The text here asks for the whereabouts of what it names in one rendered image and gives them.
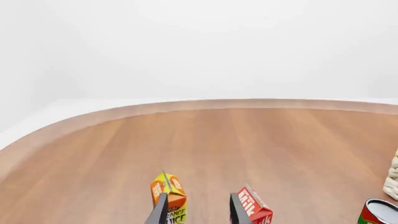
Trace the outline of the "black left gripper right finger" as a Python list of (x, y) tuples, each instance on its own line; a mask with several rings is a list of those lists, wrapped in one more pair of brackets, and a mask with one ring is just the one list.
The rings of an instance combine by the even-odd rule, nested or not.
[(229, 211), (231, 224), (252, 224), (236, 193), (230, 194)]

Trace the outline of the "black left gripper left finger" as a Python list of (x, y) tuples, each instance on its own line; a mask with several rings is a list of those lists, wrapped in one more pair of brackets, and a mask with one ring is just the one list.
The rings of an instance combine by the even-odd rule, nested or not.
[(168, 209), (168, 195), (167, 193), (162, 193), (145, 224), (166, 224)]

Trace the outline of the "red milk carton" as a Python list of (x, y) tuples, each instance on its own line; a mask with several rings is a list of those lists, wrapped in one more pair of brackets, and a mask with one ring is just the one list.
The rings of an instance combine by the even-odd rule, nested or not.
[(252, 224), (271, 224), (273, 211), (248, 184), (236, 193)]

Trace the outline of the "red and green tin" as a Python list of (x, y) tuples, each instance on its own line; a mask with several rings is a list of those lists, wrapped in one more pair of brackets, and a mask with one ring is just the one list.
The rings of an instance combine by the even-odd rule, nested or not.
[(357, 224), (398, 224), (398, 207), (381, 199), (368, 199)]

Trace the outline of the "orange juice carton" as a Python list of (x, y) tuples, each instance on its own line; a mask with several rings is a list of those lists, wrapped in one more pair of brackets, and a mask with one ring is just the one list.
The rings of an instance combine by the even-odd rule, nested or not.
[(167, 194), (168, 209), (165, 224), (185, 224), (187, 221), (187, 196), (177, 176), (164, 170), (150, 185), (153, 206), (160, 195)]

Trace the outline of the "pale woven basket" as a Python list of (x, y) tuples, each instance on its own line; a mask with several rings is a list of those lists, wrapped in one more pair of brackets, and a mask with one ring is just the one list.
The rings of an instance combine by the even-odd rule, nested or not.
[(395, 201), (398, 201), (398, 149), (395, 152), (382, 190)]

